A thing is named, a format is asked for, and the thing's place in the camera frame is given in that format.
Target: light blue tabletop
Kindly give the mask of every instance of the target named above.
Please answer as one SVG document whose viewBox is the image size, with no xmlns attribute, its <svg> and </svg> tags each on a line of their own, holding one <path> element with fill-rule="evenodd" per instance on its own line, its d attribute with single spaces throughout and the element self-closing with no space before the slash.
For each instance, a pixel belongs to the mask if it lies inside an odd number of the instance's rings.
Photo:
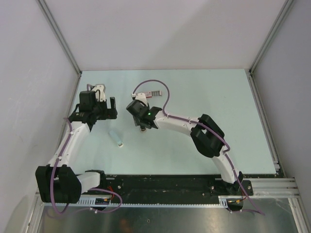
<svg viewBox="0 0 311 233">
<path fill-rule="evenodd" d="M 141 133 L 134 126 L 125 108 L 134 88 L 147 79 L 158 79 L 169 86 L 169 113 L 210 115 L 224 131 L 231 146 L 229 154 L 244 174 L 276 172 L 245 71 L 197 69 L 83 71 L 75 104 L 87 83 L 103 83 L 106 98 L 116 98 L 118 118 L 97 121 L 72 165 L 75 173 L 99 169 L 106 174 L 219 174 L 212 160 L 196 150 L 190 137 L 163 129 Z M 155 90 L 161 90 L 163 96 L 148 99 L 149 104 L 162 107 L 167 92 L 161 84 L 147 83 L 139 88 Z M 122 148 L 111 139 L 110 130 L 122 139 Z"/>
</svg>

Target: metal corner post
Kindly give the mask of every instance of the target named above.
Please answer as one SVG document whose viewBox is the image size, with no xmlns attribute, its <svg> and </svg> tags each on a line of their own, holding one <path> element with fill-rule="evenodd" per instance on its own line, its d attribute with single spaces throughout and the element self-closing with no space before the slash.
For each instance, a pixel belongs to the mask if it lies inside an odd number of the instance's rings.
<svg viewBox="0 0 311 233">
<path fill-rule="evenodd" d="M 259 62 L 261 61 L 262 57 L 264 56 L 265 52 L 269 48 L 270 44 L 272 43 L 273 39 L 275 38 L 280 26 L 284 22 L 286 16 L 292 9 L 293 5 L 295 3 L 295 0 L 286 0 L 282 9 L 280 10 L 278 16 L 276 17 L 276 20 L 274 21 L 272 28 L 270 29 L 265 41 L 263 42 L 258 54 L 255 57 L 255 60 L 253 61 L 249 71 L 251 74 L 254 73 L 255 69 L 257 68 Z"/>
<path fill-rule="evenodd" d="M 61 45 L 64 53 L 66 54 L 66 56 L 68 57 L 70 63 L 72 64 L 73 68 L 75 69 L 75 71 L 77 72 L 77 74 L 79 75 L 81 73 L 81 70 L 79 69 L 79 66 L 76 62 L 76 60 L 74 59 L 74 56 L 72 55 L 72 52 L 69 49 L 69 46 L 63 36 L 63 34 L 61 33 L 47 3 L 45 2 L 45 0 L 36 0 L 43 15 L 45 16 L 47 22 L 49 23 L 52 31 L 54 32 L 59 44 Z"/>
</svg>

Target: metal floor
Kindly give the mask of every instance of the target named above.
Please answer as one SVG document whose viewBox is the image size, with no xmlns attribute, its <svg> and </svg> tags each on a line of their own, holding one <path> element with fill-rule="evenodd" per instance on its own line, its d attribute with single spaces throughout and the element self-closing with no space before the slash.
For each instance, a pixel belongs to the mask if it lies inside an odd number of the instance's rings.
<svg viewBox="0 0 311 233">
<path fill-rule="evenodd" d="M 109 214 L 70 207 L 67 217 L 53 219 L 45 206 L 39 233 L 297 233 L 288 199 L 260 199 L 255 203 L 266 216 L 233 213 L 218 208 L 127 207 Z M 252 208 L 248 201 L 244 209 Z"/>
</svg>

